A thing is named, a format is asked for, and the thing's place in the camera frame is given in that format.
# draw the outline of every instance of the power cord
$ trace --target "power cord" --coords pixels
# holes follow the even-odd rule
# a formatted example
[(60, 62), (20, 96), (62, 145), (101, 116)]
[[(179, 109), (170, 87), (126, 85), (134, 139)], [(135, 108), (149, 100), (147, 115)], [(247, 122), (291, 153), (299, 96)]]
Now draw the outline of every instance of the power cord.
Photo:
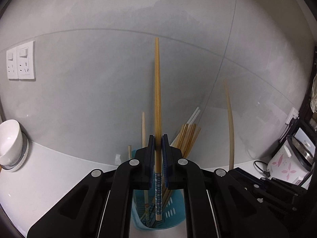
[(263, 161), (259, 161), (259, 160), (255, 160), (253, 161), (253, 165), (254, 167), (258, 168), (262, 173), (264, 173), (264, 175), (269, 178), (271, 175), (270, 175), (270, 172), (269, 171), (264, 171), (263, 169), (261, 169), (256, 163), (262, 163), (262, 164), (265, 164), (267, 165), (267, 163), (263, 162)]

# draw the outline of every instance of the pink flower decoration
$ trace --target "pink flower decoration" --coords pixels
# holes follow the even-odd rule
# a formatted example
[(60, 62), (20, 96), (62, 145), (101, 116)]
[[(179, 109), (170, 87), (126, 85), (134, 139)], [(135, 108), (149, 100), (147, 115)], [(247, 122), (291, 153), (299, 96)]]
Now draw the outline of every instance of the pink flower decoration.
[(296, 173), (296, 170), (292, 170), (291, 171), (291, 163), (289, 163), (288, 169), (287, 170), (283, 170), (282, 173), (287, 174), (286, 180), (288, 180), (289, 179), (289, 174), (290, 173), (292, 173), (292, 174)]
[(281, 165), (281, 163), (282, 163), (282, 159), (283, 159), (283, 154), (278, 159), (278, 162), (273, 162), (272, 165), (276, 165), (277, 164), (277, 167), (279, 167)]

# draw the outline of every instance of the wall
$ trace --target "wall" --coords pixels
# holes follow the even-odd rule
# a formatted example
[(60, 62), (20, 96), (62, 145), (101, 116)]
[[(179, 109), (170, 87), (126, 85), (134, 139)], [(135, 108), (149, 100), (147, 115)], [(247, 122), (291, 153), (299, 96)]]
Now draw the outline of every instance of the wall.
[[(227, 165), (227, 79), (236, 161), (268, 154), (310, 75), (313, 38), (295, 0), (13, 0), (0, 20), (0, 98), (29, 137), (114, 164), (153, 133), (154, 37), (162, 128), (174, 139), (197, 106), (190, 158)], [(35, 40), (36, 81), (9, 81), (5, 51)]]

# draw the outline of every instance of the metal lid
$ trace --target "metal lid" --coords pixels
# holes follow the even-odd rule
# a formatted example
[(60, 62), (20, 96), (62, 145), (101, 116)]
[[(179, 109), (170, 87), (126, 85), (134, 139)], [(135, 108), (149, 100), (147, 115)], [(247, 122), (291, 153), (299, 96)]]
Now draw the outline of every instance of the metal lid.
[(294, 136), (292, 136), (292, 144), (298, 150), (298, 152), (307, 160), (308, 163), (313, 165), (313, 156), (310, 154), (309, 150)]

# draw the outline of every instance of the wall tile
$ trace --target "wall tile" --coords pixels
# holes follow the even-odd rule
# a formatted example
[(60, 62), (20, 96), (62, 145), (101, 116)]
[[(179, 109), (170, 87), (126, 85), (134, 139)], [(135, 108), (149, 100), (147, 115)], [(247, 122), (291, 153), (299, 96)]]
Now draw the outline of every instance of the wall tile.
[[(162, 127), (173, 140), (215, 81), (221, 57), (160, 39)], [(35, 39), (36, 81), (9, 81), (0, 54), (0, 96), (6, 119), (29, 137), (80, 158), (127, 160), (141, 147), (141, 118), (154, 133), (154, 37), (105, 30), (55, 33)]]
[(312, 67), (313, 37), (295, 0), (237, 0), (226, 57), (299, 109)]
[(199, 122), (202, 130), (190, 159), (200, 167), (229, 162), (229, 126), (223, 80), (227, 79), (235, 130), (235, 163), (271, 152), (292, 104), (259, 77), (225, 59), (208, 105)]
[(56, 31), (112, 28), (171, 37), (222, 55), (235, 1), (13, 0), (0, 21), (0, 50)]

